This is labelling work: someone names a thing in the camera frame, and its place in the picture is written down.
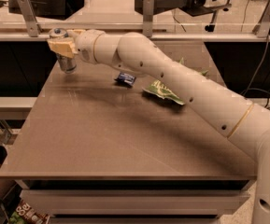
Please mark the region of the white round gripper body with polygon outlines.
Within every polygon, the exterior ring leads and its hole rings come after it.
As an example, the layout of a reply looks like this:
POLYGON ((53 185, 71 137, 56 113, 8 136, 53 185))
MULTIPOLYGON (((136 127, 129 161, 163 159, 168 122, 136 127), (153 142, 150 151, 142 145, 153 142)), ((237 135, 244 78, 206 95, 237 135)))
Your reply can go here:
POLYGON ((103 31, 86 30, 81 32, 75 40, 79 58, 85 63, 97 64, 94 57, 94 47, 97 39, 103 35, 103 31))

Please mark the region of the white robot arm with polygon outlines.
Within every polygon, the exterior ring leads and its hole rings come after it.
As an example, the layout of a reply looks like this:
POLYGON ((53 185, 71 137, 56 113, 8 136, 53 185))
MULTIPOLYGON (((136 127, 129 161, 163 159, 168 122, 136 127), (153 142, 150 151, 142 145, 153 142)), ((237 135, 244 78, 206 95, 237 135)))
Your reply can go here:
POLYGON ((66 57, 106 64, 132 75, 160 80, 218 133, 258 164, 252 224, 270 224, 270 110, 171 60, 139 33, 100 30, 49 32, 49 47, 66 57))

